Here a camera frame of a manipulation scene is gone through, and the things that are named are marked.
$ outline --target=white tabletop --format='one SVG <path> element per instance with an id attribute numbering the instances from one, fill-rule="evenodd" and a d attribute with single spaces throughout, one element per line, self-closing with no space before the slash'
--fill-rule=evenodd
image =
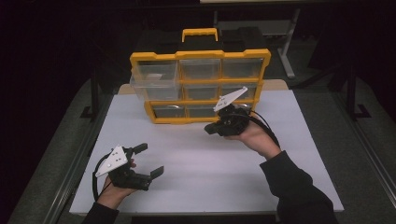
<path id="1" fill-rule="evenodd" d="M 263 91 L 256 106 L 269 122 L 283 150 L 314 179 L 314 184 L 344 210 L 318 154 L 292 91 Z M 236 141 L 204 131 L 207 123 L 153 124 L 136 95 L 116 95 L 70 208 L 84 215 L 93 203 L 92 172 L 116 145 L 148 150 L 134 156 L 135 171 L 148 175 L 164 166 L 149 191 L 139 190 L 120 205 L 123 214 L 208 215 L 274 213 L 274 197 L 259 167 L 264 158 Z M 105 178 L 99 178 L 99 189 Z"/>

